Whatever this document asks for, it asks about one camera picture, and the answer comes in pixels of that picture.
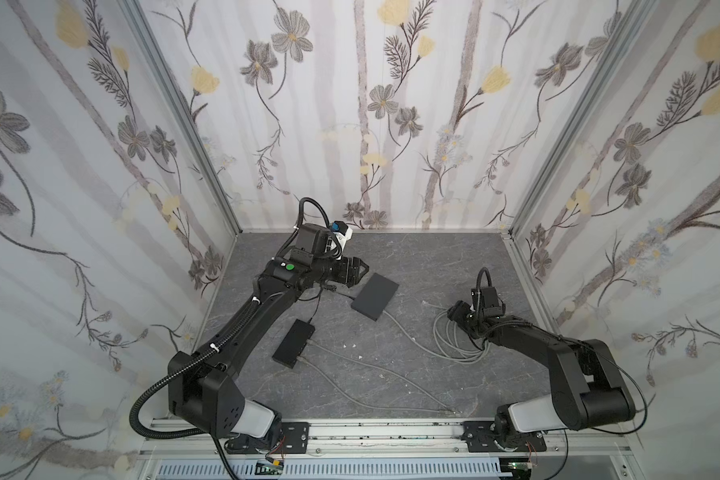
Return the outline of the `black ribbed network switch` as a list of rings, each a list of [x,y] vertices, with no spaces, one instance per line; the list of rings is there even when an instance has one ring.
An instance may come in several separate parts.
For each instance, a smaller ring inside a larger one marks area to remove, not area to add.
[[[315,326],[303,320],[295,320],[272,355],[272,359],[293,369],[315,332]]]

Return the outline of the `black power adapter with cable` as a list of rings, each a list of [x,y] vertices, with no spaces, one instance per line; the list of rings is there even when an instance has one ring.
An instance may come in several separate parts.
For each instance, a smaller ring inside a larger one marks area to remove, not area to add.
[[[334,294],[336,294],[336,295],[340,295],[340,296],[342,296],[342,297],[345,297],[345,298],[348,298],[348,299],[351,299],[351,300],[355,300],[355,297],[354,297],[354,296],[350,295],[349,293],[345,293],[345,292],[340,291],[336,285],[332,285],[332,284],[328,284],[328,283],[323,282],[323,283],[321,284],[321,288],[322,288],[323,290],[325,290],[325,291],[334,293]]]

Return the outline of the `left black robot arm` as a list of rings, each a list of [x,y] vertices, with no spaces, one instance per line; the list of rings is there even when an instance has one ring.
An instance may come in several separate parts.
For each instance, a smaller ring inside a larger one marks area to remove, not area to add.
[[[359,258],[344,255],[351,236],[346,223],[328,218],[319,224],[306,222],[306,206],[317,204],[310,197],[300,199],[291,235],[255,276],[246,302],[193,353],[176,353],[166,376],[135,400],[129,412],[135,433],[156,440],[201,434],[215,440],[247,436],[262,449],[279,444],[281,415],[246,398],[235,383],[237,376],[270,327],[305,291],[325,282],[353,287],[369,270]],[[158,431],[141,422],[141,409],[162,389],[168,391],[170,412],[188,422],[189,428]]]

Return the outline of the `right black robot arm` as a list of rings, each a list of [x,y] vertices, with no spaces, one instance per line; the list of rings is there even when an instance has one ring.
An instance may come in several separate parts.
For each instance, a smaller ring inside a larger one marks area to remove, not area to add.
[[[592,429],[633,420],[638,414],[627,385],[631,377],[600,340],[577,340],[549,332],[506,312],[487,268],[479,270],[469,303],[458,301],[447,318],[480,350],[495,345],[545,367],[549,394],[501,406],[494,417],[497,436]]]

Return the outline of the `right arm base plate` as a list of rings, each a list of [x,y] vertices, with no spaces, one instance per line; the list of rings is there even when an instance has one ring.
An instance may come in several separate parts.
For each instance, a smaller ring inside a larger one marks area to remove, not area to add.
[[[500,421],[465,421],[460,439],[469,453],[541,453],[547,445],[540,432],[517,432]]]

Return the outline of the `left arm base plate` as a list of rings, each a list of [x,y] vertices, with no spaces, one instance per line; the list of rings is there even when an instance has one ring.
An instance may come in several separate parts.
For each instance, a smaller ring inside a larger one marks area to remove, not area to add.
[[[305,454],[309,439],[308,422],[276,421],[263,437],[234,434],[224,443],[227,454]]]

